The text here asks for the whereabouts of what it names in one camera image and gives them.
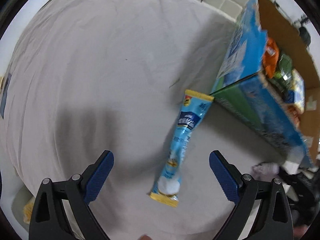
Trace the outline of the pink sock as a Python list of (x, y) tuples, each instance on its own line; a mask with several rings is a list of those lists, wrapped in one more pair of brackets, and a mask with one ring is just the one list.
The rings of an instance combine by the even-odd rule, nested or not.
[(277, 178), (279, 165), (276, 163), (263, 162), (252, 167), (253, 177), (256, 180), (271, 181)]

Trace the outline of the yellow blue tissue pack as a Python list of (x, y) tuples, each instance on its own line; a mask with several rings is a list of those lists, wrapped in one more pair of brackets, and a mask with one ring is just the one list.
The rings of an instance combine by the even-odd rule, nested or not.
[(299, 72), (294, 68), (292, 70), (292, 79), (290, 87), (287, 90), (284, 102), (295, 107), (298, 114), (303, 114), (305, 109), (305, 86), (304, 80)]

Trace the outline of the light blue snack stick packet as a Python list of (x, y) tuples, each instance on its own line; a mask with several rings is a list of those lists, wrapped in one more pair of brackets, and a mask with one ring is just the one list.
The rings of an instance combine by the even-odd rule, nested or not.
[(151, 199), (171, 207), (178, 206), (178, 193), (182, 178), (181, 166), (185, 159), (190, 137), (193, 130), (206, 116), (213, 101), (213, 96), (189, 89), (185, 90), (169, 154), (159, 178), (150, 192)]

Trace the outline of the green snack bag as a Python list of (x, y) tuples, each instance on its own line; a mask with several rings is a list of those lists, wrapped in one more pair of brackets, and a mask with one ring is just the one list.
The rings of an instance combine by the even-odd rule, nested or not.
[(293, 63), (291, 57), (283, 51), (279, 54), (274, 76), (269, 79), (271, 85), (278, 91), (282, 98), (285, 98), (291, 88)]

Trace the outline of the orange snack packet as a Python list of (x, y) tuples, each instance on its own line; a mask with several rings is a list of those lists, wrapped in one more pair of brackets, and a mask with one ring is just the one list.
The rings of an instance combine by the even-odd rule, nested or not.
[(279, 54), (280, 51), (275, 40), (271, 37), (268, 37), (267, 44), (265, 46), (265, 52), (263, 54), (263, 68), (266, 76), (269, 79), (271, 79), (276, 72)]

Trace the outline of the blue smartphone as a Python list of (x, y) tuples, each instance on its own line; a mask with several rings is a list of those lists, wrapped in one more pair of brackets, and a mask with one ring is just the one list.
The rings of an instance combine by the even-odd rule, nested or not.
[(2, 119), (4, 118), (4, 111), (5, 111), (5, 106), (7, 103), (8, 88), (10, 85), (11, 77), (12, 77), (12, 74), (9, 73), (7, 75), (7, 78), (6, 78), (5, 84), (4, 84), (4, 88), (3, 88), (3, 95), (2, 95), (2, 99), (1, 99), (1, 117), (2, 117)]

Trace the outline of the cardboard box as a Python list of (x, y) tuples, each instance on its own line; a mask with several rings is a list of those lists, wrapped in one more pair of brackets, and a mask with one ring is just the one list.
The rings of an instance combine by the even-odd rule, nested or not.
[[(268, 38), (292, 60), (304, 81), (306, 106), (298, 126), (289, 105), (264, 72)], [(298, 29), (270, 0), (247, 2), (211, 94), (287, 160), (313, 166), (319, 141), (319, 76)]]

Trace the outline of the grey table cloth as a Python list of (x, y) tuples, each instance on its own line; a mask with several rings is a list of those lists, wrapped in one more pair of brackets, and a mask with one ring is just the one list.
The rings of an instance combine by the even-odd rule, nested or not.
[(8, 65), (1, 145), (32, 194), (81, 173), (104, 150), (114, 167), (90, 207), (111, 239), (212, 239), (233, 204), (208, 157), (241, 172), (282, 157), (218, 105), (191, 135), (178, 207), (149, 197), (186, 89), (208, 94), (235, 23), (195, 0), (51, 0)]

